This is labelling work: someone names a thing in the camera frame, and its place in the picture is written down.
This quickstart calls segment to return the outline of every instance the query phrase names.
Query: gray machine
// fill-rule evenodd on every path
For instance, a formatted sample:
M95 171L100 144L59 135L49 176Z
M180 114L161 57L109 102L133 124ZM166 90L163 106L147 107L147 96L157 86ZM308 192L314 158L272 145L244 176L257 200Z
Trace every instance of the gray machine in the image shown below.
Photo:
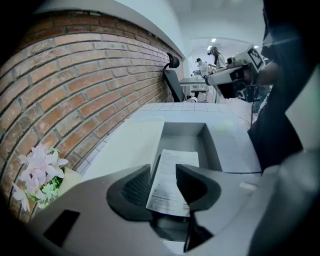
M222 98L239 98L246 102L259 101L258 73L265 65L262 56L253 47L227 59L227 70L209 75L205 82L213 86Z
M262 255L310 213L319 170L319 150L292 155L261 177L177 164L190 217L174 217L146 209L152 175L138 166L76 185L29 228L53 255L173 255L163 239L184 241L189 256Z

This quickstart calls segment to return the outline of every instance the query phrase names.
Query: desk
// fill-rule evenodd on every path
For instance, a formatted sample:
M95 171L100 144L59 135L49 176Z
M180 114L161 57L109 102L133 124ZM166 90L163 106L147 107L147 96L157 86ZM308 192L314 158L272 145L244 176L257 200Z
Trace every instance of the desk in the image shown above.
M131 118L162 117L166 122L206 123L216 147L223 172L260 173L260 163L240 118L225 104L214 103L152 103L146 104ZM235 136L216 131L227 123Z
M196 76L190 78L183 78L180 81L180 85L183 87L183 92L185 97L191 96L191 87L199 86L202 87L199 91L205 90L207 88L206 81L204 79L198 80Z

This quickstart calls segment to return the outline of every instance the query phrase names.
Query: white ceiling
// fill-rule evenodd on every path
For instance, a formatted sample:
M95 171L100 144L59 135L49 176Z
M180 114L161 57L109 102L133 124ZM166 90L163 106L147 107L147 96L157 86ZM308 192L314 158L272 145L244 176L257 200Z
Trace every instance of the white ceiling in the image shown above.
M198 10L218 10L238 8L245 0L168 0L173 10L179 14L187 14Z
M252 44L249 42L239 41L230 38L216 38L215 42L211 42L211 38L191 39L192 53L206 53L208 46L217 47L218 51L225 59L235 56L237 52L242 52Z

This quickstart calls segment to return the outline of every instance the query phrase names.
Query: white table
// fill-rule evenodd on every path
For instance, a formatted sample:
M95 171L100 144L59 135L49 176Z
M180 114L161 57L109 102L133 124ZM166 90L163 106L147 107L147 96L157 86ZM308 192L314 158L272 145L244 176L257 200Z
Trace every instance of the white table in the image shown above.
M146 104L131 118L162 117L166 122L206 123L212 135L223 172L260 173L260 163L245 127L230 107L214 103ZM228 124L228 132L221 132Z

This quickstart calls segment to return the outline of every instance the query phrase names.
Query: person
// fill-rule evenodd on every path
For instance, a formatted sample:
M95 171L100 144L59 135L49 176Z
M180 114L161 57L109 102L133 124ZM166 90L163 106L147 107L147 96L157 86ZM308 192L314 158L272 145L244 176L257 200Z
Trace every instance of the person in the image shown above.
M218 51L217 47L212 46L210 53L214 56L215 72L221 72L227 69L225 57Z
M208 73L208 64L202 61L200 58L197 58L196 63L198 63L198 69L201 73L202 77L207 77L209 75Z
M261 54L270 63L259 72L256 84L273 84L273 87L268 103L248 130L262 171L279 165L291 154L302 150L286 111L304 88L319 60L314 51L306 47L307 43L312 44L313 38L302 30L301 19L296 20L293 13L281 8L282 5L275 2L264 5L265 33Z

